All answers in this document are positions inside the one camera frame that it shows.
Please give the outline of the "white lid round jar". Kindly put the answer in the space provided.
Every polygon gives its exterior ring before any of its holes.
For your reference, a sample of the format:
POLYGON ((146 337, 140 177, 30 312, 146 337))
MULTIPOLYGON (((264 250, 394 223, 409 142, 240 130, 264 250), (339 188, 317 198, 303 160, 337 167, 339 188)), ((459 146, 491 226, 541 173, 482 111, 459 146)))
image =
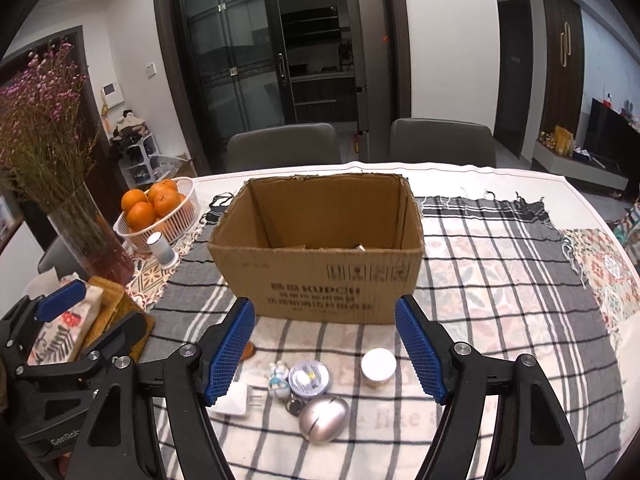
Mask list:
POLYGON ((397 360, 393 352, 385 348, 367 351, 360 361, 360 372, 364 382, 372 387, 383 387, 395 376, 397 360))

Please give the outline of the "purple dried flowers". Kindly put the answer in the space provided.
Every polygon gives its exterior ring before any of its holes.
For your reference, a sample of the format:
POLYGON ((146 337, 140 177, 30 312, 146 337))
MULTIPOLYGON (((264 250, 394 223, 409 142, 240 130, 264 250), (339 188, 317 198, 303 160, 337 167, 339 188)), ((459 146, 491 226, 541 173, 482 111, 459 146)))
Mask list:
POLYGON ((6 184, 45 212, 58 209, 93 167, 96 133, 86 136, 80 106, 88 77, 63 39, 1 87, 1 169, 6 184))

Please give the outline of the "white shoe rack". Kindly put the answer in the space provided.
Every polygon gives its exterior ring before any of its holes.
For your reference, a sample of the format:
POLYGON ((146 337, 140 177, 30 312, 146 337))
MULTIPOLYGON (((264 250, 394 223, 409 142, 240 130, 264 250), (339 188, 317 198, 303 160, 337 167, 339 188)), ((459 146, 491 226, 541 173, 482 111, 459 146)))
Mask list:
POLYGON ((148 133, 122 152, 119 169, 130 188, 145 188, 156 181, 160 151, 154 136, 148 133))

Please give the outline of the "orange fruit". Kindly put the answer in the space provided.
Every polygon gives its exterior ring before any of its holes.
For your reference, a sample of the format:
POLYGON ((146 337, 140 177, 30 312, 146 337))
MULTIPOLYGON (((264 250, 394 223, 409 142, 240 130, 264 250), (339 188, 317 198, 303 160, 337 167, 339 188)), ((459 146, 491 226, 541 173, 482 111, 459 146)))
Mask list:
POLYGON ((153 207, 158 218, 171 214, 182 203, 182 195, 172 191, 163 191, 155 197, 153 207))
POLYGON ((156 221, 155 209, 149 202, 137 202, 126 213, 126 221, 131 232, 147 229, 156 221))
POLYGON ((120 206, 122 207, 122 212, 124 214, 128 214, 128 212, 132 209, 133 206, 136 206, 138 203, 146 203, 148 200, 146 199, 145 192, 139 190, 138 188, 133 188, 132 190, 128 190, 120 200, 120 206))
POLYGON ((163 191, 172 191, 177 193, 178 188, 176 182, 172 179, 164 179, 158 182, 155 182, 146 192, 146 197, 150 203, 154 203, 155 197, 158 193, 163 191))

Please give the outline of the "yellow woven mat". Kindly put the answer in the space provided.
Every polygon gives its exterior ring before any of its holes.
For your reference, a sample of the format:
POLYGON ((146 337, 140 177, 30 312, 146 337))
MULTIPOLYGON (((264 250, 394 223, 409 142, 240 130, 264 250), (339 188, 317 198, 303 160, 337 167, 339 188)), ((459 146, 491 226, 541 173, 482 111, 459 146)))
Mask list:
POLYGON ((100 310, 90 330, 85 336, 82 342, 81 350, 86 350, 90 344, 93 344, 99 337, 107 332, 113 325, 120 321, 126 314, 131 312, 142 313, 145 318, 146 331, 144 336, 134 345, 134 348, 129 352, 130 358, 133 358, 136 362, 139 361, 140 356, 146 346, 146 342, 149 340, 152 330, 155 326, 154 318, 145 313, 135 302, 132 300, 126 292, 126 289, 121 284, 107 280, 106 278, 99 278, 93 276, 89 278, 89 285, 96 286, 102 289, 100 310))

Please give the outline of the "grey refrigerator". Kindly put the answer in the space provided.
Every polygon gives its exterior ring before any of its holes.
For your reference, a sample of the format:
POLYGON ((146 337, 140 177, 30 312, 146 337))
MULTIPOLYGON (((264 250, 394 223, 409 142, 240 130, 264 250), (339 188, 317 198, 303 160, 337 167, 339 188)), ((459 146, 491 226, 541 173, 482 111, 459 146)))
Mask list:
POLYGON ((384 0, 346 0, 352 34, 360 159, 384 162, 390 136, 390 40, 384 0))

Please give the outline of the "glass flower vase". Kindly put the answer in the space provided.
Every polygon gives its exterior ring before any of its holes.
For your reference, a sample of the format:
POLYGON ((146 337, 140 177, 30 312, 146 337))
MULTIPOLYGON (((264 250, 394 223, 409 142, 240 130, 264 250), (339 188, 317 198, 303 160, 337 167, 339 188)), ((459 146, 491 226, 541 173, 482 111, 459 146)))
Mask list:
POLYGON ((88 278, 97 276, 119 285, 130 282, 134 263, 85 183, 48 214, 48 219, 88 278))

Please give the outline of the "round blue label tin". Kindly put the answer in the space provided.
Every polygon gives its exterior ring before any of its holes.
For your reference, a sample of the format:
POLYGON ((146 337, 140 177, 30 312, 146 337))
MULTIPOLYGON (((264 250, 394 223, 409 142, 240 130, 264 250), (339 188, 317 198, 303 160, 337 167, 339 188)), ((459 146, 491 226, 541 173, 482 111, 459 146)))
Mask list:
POLYGON ((288 384, 294 396, 310 400, 329 390, 331 374, 320 361, 300 361, 290 369, 288 384))

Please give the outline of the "small white blue figurine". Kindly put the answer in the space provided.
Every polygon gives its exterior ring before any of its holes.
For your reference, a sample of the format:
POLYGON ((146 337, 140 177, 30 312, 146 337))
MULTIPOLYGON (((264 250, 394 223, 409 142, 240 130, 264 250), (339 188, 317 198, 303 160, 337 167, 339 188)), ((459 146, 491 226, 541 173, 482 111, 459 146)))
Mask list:
POLYGON ((291 396, 288 374, 290 374, 290 369, 285 362, 277 361, 269 364, 269 372, 267 374, 268 393, 282 402, 288 400, 291 396))

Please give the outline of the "silver egg-shaped object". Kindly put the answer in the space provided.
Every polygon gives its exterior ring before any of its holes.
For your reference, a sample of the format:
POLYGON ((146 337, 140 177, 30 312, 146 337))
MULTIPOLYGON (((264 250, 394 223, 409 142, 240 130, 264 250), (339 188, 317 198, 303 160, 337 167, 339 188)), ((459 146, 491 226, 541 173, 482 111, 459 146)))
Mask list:
POLYGON ((317 396, 309 401, 298 416, 299 431, 313 444, 335 440, 346 427, 349 405, 338 396, 317 396))

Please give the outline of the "small white cylinder bottle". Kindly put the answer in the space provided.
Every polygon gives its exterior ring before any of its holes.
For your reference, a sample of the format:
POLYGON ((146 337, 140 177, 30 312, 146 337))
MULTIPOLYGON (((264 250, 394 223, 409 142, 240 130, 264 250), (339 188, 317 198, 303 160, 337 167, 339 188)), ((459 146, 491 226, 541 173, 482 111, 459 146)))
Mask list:
POLYGON ((146 240, 160 267, 164 270, 173 268, 179 262, 179 256, 175 249, 170 246, 167 238, 162 232, 152 233, 146 240))

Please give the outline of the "printed fabric tissue pouch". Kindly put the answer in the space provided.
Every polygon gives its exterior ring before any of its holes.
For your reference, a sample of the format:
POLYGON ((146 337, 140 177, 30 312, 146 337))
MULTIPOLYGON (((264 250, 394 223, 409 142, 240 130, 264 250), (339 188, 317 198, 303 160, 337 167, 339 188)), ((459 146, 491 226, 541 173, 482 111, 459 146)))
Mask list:
MULTIPOLYGON (((25 288, 30 299, 48 296, 64 285, 79 278, 77 273, 58 278, 51 269, 33 278, 25 288)), ((29 352, 29 366, 72 362, 77 358, 89 330, 100 313, 103 289, 81 281, 85 285, 85 298, 61 313, 55 320, 43 325, 29 352)))

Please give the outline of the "orange fruit top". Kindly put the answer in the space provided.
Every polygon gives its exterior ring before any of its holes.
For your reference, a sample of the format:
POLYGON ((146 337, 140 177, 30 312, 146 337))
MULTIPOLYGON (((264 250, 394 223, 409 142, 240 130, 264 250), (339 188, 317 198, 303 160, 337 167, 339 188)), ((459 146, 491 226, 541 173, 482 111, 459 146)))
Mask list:
POLYGON ((154 203, 155 197, 158 193, 163 191, 172 191, 177 193, 178 188, 176 182, 172 179, 164 179, 158 182, 155 182, 146 192, 146 197, 150 203, 154 203))

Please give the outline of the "white plastic fruit basket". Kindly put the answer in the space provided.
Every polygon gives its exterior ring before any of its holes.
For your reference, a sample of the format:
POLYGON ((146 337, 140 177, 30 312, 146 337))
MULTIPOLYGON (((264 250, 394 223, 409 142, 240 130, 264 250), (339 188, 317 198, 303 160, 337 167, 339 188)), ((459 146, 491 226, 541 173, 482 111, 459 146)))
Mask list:
POLYGON ((175 243, 183 234, 196 222, 198 211, 198 198, 195 192, 194 180, 188 177, 173 178, 176 182, 178 193, 182 195, 182 203, 171 214, 164 218, 158 218, 156 221, 139 232, 131 232, 126 221, 126 214, 120 213, 118 219, 114 223, 113 230, 116 235, 121 237, 139 254, 149 254, 151 249, 146 240, 154 232, 162 232, 168 240, 169 244, 175 243))

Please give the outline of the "brown cardboard box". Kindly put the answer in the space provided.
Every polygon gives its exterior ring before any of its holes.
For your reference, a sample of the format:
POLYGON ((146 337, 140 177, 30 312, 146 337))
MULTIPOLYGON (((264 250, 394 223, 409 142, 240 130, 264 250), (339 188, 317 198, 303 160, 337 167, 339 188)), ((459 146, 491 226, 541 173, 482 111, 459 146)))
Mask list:
POLYGON ((260 316, 388 325, 416 288, 424 239, 406 178, 334 174, 247 181, 208 249, 260 316))

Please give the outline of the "black sliding glass door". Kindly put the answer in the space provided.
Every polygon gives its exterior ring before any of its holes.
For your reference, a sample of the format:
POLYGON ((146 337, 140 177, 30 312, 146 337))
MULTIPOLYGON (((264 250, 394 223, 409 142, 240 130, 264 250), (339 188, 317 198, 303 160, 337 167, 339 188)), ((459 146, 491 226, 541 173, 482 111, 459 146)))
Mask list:
MULTIPOLYGON (((153 0, 179 125, 199 174, 226 169, 232 136, 326 122, 360 159, 346 0, 153 0)), ((406 0, 384 0, 393 122, 410 112, 406 0)))

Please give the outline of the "grey chair left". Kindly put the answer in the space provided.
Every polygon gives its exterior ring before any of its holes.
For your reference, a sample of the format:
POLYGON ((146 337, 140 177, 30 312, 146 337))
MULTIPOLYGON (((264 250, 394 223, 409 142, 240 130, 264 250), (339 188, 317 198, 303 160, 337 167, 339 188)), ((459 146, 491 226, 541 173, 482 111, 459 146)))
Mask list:
POLYGON ((227 146, 228 172, 341 162, 335 129, 326 122, 285 125, 238 133, 227 146))

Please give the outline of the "orange fruit right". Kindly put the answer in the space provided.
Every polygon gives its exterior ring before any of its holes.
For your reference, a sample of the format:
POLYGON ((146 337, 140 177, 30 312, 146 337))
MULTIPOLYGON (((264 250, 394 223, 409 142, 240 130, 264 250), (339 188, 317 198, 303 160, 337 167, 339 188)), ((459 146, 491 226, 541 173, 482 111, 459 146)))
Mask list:
POLYGON ((182 195, 172 191, 163 191, 155 197, 153 207, 158 218, 171 214, 182 203, 182 195))

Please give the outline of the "white tv cabinet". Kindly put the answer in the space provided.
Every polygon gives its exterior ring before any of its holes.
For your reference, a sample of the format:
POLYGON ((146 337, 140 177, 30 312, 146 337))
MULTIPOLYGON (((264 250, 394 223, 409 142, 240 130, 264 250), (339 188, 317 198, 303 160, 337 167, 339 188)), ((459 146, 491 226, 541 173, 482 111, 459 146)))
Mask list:
POLYGON ((559 174, 567 179, 599 185, 601 188, 623 191, 628 183, 628 179, 621 174, 602 169, 598 164, 558 155, 540 142, 535 144, 533 161, 550 174, 559 174))

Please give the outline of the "dark wooden door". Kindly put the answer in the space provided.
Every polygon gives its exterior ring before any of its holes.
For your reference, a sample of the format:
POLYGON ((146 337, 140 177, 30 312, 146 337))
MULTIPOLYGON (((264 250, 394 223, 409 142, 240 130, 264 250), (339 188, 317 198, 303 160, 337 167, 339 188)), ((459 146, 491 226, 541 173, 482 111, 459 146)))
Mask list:
POLYGON ((547 80, 540 130, 577 132, 584 90, 582 12, 573 0, 542 0, 546 17, 547 80))

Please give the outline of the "brown curved shell piece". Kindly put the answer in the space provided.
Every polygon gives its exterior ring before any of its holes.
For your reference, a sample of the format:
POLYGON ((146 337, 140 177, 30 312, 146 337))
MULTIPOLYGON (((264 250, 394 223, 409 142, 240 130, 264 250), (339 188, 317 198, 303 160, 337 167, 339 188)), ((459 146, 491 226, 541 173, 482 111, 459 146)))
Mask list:
POLYGON ((256 348, 255 348, 254 342, 249 341, 244 347, 240 360, 242 362, 247 361, 248 359, 252 358, 255 355, 255 353, 256 353, 256 348))

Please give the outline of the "grey chair right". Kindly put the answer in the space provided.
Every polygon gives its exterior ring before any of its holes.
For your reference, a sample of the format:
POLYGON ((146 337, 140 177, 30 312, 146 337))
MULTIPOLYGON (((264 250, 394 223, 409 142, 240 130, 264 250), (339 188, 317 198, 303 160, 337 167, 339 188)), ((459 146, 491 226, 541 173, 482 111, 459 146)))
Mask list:
POLYGON ((472 122, 398 118, 390 127, 391 162, 438 162, 496 166, 495 141, 488 127, 472 122))

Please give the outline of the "orange fruit left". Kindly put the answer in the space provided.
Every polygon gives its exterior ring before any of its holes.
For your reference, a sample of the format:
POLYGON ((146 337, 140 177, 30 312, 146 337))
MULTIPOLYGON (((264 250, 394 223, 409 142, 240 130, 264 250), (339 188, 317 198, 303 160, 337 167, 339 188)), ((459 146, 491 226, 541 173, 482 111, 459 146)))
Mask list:
POLYGON ((128 190, 120 200, 120 206, 122 207, 122 212, 124 214, 128 214, 128 212, 132 209, 133 206, 136 206, 138 203, 146 203, 148 200, 146 199, 145 192, 139 190, 138 188, 133 188, 132 190, 128 190))

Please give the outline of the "grey chair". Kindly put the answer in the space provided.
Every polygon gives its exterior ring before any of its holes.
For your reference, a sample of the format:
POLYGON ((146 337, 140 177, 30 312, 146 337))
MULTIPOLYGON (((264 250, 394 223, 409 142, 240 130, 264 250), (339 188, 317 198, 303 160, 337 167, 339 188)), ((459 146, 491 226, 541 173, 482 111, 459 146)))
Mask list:
POLYGON ((472 122, 398 118, 390 127, 391 162, 438 162, 496 166, 495 141, 488 127, 472 122))
POLYGON ((228 172, 341 162, 335 129, 326 122, 285 125, 238 133, 227 146, 228 172))

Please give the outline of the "black television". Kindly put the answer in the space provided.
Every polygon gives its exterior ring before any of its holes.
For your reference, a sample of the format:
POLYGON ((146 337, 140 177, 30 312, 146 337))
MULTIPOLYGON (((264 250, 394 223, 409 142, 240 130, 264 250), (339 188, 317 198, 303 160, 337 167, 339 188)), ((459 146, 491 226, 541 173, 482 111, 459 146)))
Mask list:
POLYGON ((584 148, 631 177, 639 171, 639 133, 615 110, 592 99, 584 148))

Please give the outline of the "orange fruit front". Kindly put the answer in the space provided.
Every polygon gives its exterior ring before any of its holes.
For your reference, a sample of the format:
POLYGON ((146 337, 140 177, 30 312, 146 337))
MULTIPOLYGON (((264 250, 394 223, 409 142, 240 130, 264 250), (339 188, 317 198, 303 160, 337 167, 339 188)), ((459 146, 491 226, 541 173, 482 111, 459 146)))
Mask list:
POLYGON ((131 232, 147 229, 156 221, 155 209, 149 202, 137 202, 126 213, 126 221, 131 232))

